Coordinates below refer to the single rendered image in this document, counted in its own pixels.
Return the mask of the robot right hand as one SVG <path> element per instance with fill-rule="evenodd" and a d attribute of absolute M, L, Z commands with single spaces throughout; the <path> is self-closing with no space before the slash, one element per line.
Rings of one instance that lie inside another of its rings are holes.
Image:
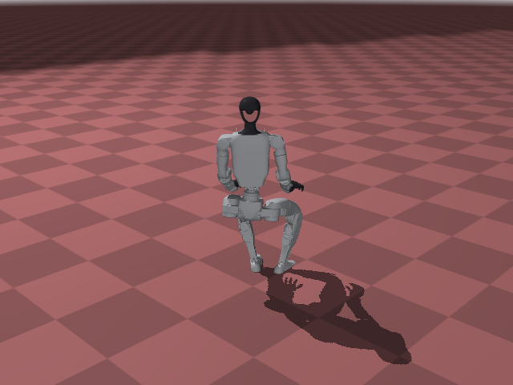
<path fill-rule="evenodd" d="M 303 192 L 303 190 L 304 190 L 304 186 L 303 185 L 301 185 L 300 183 L 298 184 L 294 180 L 291 180 L 291 183 L 292 183 L 293 186 L 290 188 L 289 192 L 292 192 L 295 188 L 298 188 L 299 190 L 301 189 L 301 191 Z"/>

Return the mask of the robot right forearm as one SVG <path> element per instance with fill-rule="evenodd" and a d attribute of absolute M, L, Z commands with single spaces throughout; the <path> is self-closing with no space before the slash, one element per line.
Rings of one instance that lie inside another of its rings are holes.
<path fill-rule="evenodd" d="M 289 176 L 289 179 L 288 180 L 284 180 L 284 181 L 279 181 L 280 182 L 280 186 L 282 187 L 282 191 L 286 192 L 286 193 L 289 193 L 289 190 L 290 188 L 293 186 L 292 183 L 291 183 L 291 176 L 290 176 L 290 172 L 289 170 L 287 169 L 288 171 L 288 176 Z"/>

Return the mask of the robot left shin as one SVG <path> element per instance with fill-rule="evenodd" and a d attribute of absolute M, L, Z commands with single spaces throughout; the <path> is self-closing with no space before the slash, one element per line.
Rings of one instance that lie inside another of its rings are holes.
<path fill-rule="evenodd" d="M 238 219 L 238 216 L 237 216 L 237 220 L 238 220 L 238 225 L 239 225 L 239 229 L 240 229 L 240 234 L 244 240 L 244 243 L 246 244 L 246 246 L 248 248 L 248 252 L 249 252 L 251 261 L 253 263 L 254 262 L 253 258 L 254 258 L 256 260 L 256 262 L 258 262 L 257 252 L 256 252 L 256 248 L 255 248 L 255 243 L 254 243 L 254 232 L 253 232 L 253 228 L 252 228 L 252 222 L 251 221 L 241 221 L 240 219 Z"/>

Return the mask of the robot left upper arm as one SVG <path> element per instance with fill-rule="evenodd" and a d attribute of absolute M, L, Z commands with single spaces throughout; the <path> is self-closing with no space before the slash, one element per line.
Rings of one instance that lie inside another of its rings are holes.
<path fill-rule="evenodd" d="M 228 167 L 229 147 L 231 147 L 232 134 L 223 134 L 216 144 L 216 162 L 217 176 L 222 179 L 228 179 L 232 175 L 232 170 Z"/>

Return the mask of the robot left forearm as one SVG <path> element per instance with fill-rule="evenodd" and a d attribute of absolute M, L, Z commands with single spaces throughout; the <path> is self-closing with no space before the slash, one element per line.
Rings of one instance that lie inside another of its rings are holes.
<path fill-rule="evenodd" d="M 217 169 L 218 170 L 218 169 Z M 235 192 L 238 187 L 236 187 L 234 185 L 234 181 L 232 180 L 232 178 L 228 178 L 228 179 L 222 179 L 222 178 L 219 178 L 218 177 L 218 180 L 221 184 L 223 184 L 223 186 L 225 187 L 226 190 L 229 190 L 230 192 Z"/>

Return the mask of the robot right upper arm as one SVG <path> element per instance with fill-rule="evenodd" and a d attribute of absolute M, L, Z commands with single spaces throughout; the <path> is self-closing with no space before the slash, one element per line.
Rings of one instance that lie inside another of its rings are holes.
<path fill-rule="evenodd" d="M 268 134 L 270 147 L 276 151 L 274 153 L 277 164 L 276 177 L 278 181 L 288 180 L 287 156 L 285 150 L 285 142 L 280 135 Z"/>

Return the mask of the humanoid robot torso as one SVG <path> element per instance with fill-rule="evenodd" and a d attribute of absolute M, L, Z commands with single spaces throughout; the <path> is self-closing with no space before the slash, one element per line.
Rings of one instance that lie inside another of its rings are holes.
<path fill-rule="evenodd" d="M 264 185 L 269 174 L 269 137 L 268 133 L 244 136 L 234 132 L 231 138 L 232 171 L 244 193 L 238 201 L 238 219 L 246 221 L 261 221 L 263 198 L 260 197 L 259 187 Z"/>

